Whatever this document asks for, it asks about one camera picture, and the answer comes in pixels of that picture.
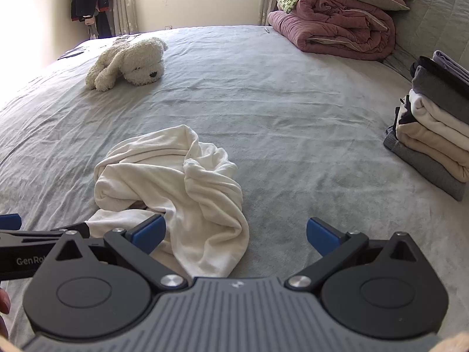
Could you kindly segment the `person left hand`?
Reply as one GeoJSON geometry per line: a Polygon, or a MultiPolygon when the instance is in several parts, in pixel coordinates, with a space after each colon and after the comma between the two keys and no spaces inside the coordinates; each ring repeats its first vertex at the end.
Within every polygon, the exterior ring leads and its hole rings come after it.
{"type": "Polygon", "coordinates": [[[5,339],[9,338],[9,333],[3,315],[8,315],[10,313],[10,306],[9,295],[4,289],[0,288],[0,333],[5,339]]]}

